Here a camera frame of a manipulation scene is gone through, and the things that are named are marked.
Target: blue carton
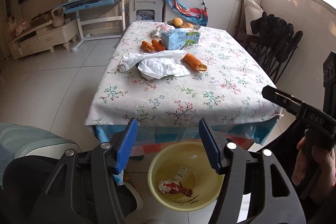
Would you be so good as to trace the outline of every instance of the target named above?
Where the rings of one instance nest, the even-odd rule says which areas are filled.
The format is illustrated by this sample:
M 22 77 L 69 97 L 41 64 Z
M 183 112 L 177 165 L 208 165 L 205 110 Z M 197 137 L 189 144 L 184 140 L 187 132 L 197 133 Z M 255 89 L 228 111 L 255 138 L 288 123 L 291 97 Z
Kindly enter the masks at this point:
M 201 33 L 192 28 L 170 30 L 161 34 L 162 45 L 167 50 L 180 50 L 183 46 L 196 44 Z

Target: tiled floor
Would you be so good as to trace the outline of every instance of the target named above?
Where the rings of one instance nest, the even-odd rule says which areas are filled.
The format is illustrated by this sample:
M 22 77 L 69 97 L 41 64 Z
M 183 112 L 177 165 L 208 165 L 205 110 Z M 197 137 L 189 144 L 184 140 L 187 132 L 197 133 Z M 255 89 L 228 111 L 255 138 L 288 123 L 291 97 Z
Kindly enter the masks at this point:
M 0 73 L 0 122 L 17 123 L 49 130 L 78 143 L 82 151 L 93 149 L 98 141 L 83 126 L 100 78 L 110 60 L 118 39 L 84 43 L 76 53 L 56 47 L 24 60 L 10 60 Z M 266 144 L 283 132 L 294 120 L 285 112 Z M 251 150 L 260 149 L 254 144 Z M 144 199 L 142 210 L 126 217 L 128 224 L 141 224 L 158 218 L 166 224 L 206 224 L 215 202 L 191 213 L 171 211 L 159 204 L 147 185 L 147 172 L 155 154 L 142 161 L 130 160 L 127 171 Z M 241 217 L 248 208 L 242 203 Z

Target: white tablecloth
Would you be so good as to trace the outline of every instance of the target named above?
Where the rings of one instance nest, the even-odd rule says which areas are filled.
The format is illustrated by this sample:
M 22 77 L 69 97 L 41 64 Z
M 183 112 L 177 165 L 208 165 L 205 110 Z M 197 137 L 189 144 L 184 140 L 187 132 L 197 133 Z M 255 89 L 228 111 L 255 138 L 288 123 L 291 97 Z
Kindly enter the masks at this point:
M 125 125 L 130 118 L 152 127 L 195 127 L 200 118 L 212 126 L 267 121 L 281 107 L 263 99 L 264 86 L 274 86 L 255 60 L 226 31 L 201 27 L 199 43 L 184 49 L 208 66 L 190 75 L 146 80 L 137 68 L 120 73 L 126 52 L 143 52 L 162 23 L 134 22 L 120 39 L 100 80 L 86 125 Z

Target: wall tile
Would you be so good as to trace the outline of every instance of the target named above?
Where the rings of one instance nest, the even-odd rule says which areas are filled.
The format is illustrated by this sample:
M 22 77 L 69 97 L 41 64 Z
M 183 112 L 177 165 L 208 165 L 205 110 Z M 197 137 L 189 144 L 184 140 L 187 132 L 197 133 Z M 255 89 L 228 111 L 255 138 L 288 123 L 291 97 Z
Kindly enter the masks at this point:
M 295 31 L 303 31 L 277 87 L 322 108 L 323 62 L 336 49 L 336 16 L 313 0 L 261 0 L 261 5 L 268 14 L 292 23 Z

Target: plastic basin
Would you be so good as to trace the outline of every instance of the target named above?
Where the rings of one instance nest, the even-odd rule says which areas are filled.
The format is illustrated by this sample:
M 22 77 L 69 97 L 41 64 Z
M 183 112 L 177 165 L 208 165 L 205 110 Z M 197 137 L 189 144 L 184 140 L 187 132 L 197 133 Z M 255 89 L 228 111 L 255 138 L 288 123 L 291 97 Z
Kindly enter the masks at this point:
M 191 197 L 181 193 L 164 195 L 159 189 L 160 181 L 174 179 L 182 166 L 189 170 L 182 186 L 192 189 L 194 194 Z M 150 164 L 147 179 L 159 203 L 175 211 L 191 212 L 208 206 L 218 197 L 224 175 L 211 168 L 202 143 L 189 141 L 161 150 Z

